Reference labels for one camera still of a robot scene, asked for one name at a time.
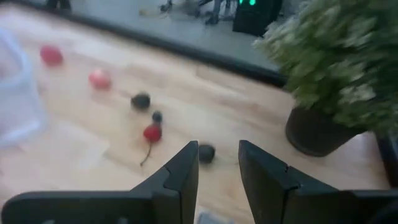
cherry stem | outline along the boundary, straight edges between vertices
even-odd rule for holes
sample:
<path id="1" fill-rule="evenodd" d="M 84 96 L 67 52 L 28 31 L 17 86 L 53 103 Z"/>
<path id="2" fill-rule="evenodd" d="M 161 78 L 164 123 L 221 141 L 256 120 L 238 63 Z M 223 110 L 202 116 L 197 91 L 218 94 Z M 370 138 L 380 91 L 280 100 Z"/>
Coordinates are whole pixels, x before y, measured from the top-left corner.
<path id="1" fill-rule="evenodd" d="M 152 151 L 152 143 L 149 143 L 148 154 L 147 154 L 147 156 L 145 157 L 145 159 L 139 164 L 140 166 L 144 165 L 144 163 L 148 160 L 151 151 Z"/>

clear plastic bin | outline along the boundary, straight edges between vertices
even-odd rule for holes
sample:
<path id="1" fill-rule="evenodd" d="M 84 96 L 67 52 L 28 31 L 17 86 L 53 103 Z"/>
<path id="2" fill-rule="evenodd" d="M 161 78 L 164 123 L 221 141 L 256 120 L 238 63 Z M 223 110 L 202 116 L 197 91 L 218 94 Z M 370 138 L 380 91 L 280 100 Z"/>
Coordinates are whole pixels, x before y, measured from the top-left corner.
<path id="1" fill-rule="evenodd" d="M 0 29 L 0 147 L 40 129 L 45 112 L 26 54 Z"/>

red cherry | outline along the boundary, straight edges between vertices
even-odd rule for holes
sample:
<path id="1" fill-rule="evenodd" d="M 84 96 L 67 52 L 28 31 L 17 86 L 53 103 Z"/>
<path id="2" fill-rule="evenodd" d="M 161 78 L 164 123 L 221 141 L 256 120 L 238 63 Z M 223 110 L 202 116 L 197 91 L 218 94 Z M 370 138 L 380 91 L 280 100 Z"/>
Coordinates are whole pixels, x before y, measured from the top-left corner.
<path id="1" fill-rule="evenodd" d="M 107 89 L 111 86 L 111 77 L 108 72 L 96 69 L 88 76 L 88 80 L 96 89 Z"/>
<path id="2" fill-rule="evenodd" d="M 144 130 L 144 137 L 151 143 L 162 138 L 162 128 L 158 124 L 152 124 Z"/>
<path id="3" fill-rule="evenodd" d="M 63 62 L 61 50 L 56 46 L 45 45 L 40 50 L 40 56 L 48 66 L 56 66 Z"/>

potted plant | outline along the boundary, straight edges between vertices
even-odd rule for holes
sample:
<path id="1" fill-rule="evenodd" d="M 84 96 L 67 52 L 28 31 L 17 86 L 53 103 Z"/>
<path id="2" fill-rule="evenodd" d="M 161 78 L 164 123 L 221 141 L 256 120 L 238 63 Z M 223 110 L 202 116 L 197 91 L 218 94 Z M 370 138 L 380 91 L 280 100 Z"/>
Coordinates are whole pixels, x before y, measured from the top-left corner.
<path id="1" fill-rule="evenodd" d="M 313 0 L 254 43 L 288 76 L 285 133 L 299 151 L 326 156 L 364 131 L 398 130 L 397 6 Z"/>

pink ball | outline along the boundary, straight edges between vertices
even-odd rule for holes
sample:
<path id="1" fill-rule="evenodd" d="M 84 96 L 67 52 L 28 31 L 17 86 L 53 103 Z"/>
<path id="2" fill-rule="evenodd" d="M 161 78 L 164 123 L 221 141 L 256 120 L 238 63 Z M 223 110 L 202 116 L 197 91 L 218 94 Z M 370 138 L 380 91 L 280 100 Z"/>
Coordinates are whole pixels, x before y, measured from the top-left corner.
<path id="1" fill-rule="evenodd" d="M 111 76 L 107 71 L 96 69 L 88 76 L 88 80 L 96 89 L 108 89 L 111 87 Z"/>
<path id="2" fill-rule="evenodd" d="M 56 46 L 45 45 L 40 50 L 40 56 L 48 66 L 60 65 L 63 62 L 61 51 Z"/>

